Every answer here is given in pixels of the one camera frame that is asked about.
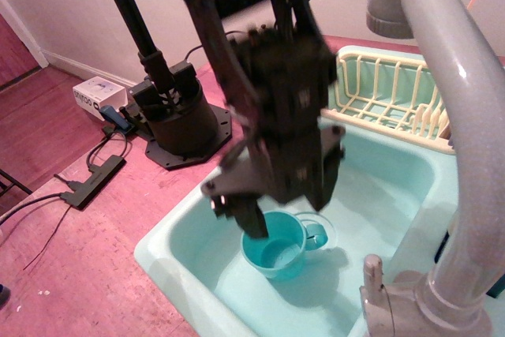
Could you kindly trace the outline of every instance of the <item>faucet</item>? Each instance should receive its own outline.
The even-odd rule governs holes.
[[[461,0],[368,0],[368,27],[415,37],[451,120],[459,221],[428,274],[382,281],[365,258],[361,302],[371,337],[492,335],[486,292],[505,273],[505,71]]]

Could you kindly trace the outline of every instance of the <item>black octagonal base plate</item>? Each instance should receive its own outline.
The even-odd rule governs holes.
[[[151,160],[165,167],[167,170],[176,170],[183,167],[198,165],[207,162],[226,142],[231,139],[231,116],[228,110],[210,105],[218,119],[218,132],[200,152],[191,155],[173,155],[163,150],[154,138],[148,141],[145,155]]]

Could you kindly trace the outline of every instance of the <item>teal sink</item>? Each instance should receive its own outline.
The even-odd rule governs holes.
[[[457,208],[455,156],[346,129],[346,159],[321,212],[333,226],[330,241],[308,257],[296,279],[271,283],[249,266],[241,230],[214,216],[199,186],[139,242],[137,262],[199,335],[362,337],[364,257],[383,258],[386,283],[402,270],[433,266]],[[263,199],[260,206],[311,210],[305,200],[280,207]],[[505,331],[505,299],[490,298],[487,308],[497,330]]]

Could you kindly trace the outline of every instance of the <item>blue cup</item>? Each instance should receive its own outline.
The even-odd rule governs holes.
[[[253,239],[242,235],[241,248],[245,259],[271,280],[288,280],[300,274],[305,252],[326,244],[324,227],[313,221],[305,226],[299,218],[284,211],[264,214],[268,238]]]

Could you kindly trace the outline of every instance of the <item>white box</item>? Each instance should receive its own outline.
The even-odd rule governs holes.
[[[73,95],[77,104],[90,114],[103,120],[99,109],[103,106],[112,106],[115,110],[128,103],[126,88],[109,82],[101,77],[94,77],[89,81],[73,86]]]

